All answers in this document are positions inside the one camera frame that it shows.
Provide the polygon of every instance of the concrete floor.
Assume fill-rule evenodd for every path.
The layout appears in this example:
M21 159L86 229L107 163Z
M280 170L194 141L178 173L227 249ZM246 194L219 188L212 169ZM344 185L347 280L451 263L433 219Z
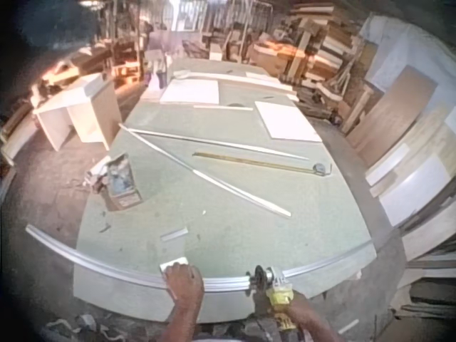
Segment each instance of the concrete floor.
M120 106L124 117L138 100L137 91L125 94ZM312 123L360 206L378 257L362 270L359 280L344 281L311 301L337 330L358 319L359 324L344 337L350 341L369 341L391 319L388 304L405 266L403 245L378 200L370 196L363 177L366 169L354 150L336 128L318 120ZM101 144L81 143L77 135L71 136L63 148L55 152L41 131L17 155L18 174L6 196L1 216L5 293L36 330L57 318L75 325L74 318L87 313L128 336L129 341L155 339L163 330L163 323L124 317L74 298L73 265L24 231L26 224L31 223L75 247L88 196L88 189L82 186L83 175L104 155ZM203 326L202 333L267 341L265 331L276 336L274 329L271 319L248 318L231 324Z

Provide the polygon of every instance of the white furniture piece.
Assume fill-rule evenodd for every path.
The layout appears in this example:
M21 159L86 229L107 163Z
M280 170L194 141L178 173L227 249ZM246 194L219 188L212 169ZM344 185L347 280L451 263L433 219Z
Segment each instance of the white furniture piece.
M114 84L101 73L79 78L35 114L54 150L59 151L74 126L83 143L103 143L106 150L122 122Z

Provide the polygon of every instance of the hand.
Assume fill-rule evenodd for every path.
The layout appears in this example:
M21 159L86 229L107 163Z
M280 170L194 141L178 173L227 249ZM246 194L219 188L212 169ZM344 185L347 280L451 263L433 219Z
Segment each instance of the hand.
M311 308L307 298L297 291L294 291L294 297L290 304L274 306L274 310L285 313L295 324L304 329L307 329L309 324L319 320L318 314Z
M165 281L178 309L200 310L204 283L196 267L178 263L168 266Z

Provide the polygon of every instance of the workbench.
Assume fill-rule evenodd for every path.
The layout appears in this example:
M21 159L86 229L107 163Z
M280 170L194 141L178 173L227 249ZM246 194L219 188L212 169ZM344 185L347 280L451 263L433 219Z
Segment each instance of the workbench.
M172 70L245 76L261 68L229 62L181 60ZM267 147L310 160L196 142L144 136L202 172L289 210L290 218L258 207L196 177L121 130L109 155L127 152L143 203L109 212L100 195L88 198L77 250L124 269L159 274L159 265L187 257L204 278L245 276L256 265L282 270L334 257L370 241L366 223L340 170L322 142L273 140L255 101L293 106L274 90L219 81L220 105L236 103L252 111L201 109L189 104L140 100L125 125L129 128ZM312 167L333 165L327 177L192 156L194 152ZM187 228L164 242L160 237ZM353 276L376 257L367 244L336 263L292 278L296 290L316 296ZM74 295L107 310L153 321L166 321L173 307L163 289L112 279L80 266L74 269ZM204 295L200 323L232 321L254 312L253 294L245 291Z

